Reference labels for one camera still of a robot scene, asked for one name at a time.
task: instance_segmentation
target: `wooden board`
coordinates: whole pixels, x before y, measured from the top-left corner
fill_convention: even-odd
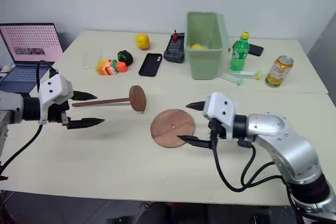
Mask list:
[[[135,111],[143,112],[146,109],[146,95],[140,86],[132,86],[129,97],[131,106]]]
[[[151,124],[154,141],[166,148],[180,147],[185,142],[178,135],[193,135],[193,118],[183,110],[165,110],[157,115]]]

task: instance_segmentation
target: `laptop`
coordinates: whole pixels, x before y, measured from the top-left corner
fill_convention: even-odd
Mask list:
[[[0,24],[0,33],[15,64],[0,81],[0,90],[30,93],[36,85],[37,62],[53,64],[63,54],[56,27],[53,23]],[[41,65],[40,79],[48,70]]]

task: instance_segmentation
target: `laptop keyboard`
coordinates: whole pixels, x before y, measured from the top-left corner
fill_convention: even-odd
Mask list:
[[[42,77],[47,71],[47,68],[40,68],[40,77]],[[16,67],[4,78],[4,81],[36,82],[36,68]]]

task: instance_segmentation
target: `orange block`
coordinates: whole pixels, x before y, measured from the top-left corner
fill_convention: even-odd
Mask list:
[[[117,69],[117,71],[119,73],[127,72],[127,66],[126,66],[125,62],[120,62],[119,61],[115,68]]]
[[[97,64],[96,71],[98,74],[104,76],[106,75],[106,72],[104,71],[105,65],[109,60],[99,60]]]

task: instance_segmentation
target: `black phone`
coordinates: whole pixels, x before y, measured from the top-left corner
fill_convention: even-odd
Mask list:
[[[250,45],[250,51],[248,52],[250,55],[254,55],[254,56],[260,56],[262,54],[262,51],[264,50],[263,47],[259,47],[253,44],[249,44]]]
[[[148,77],[156,76],[161,61],[162,54],[147,54],[139,70],[139,75]]]

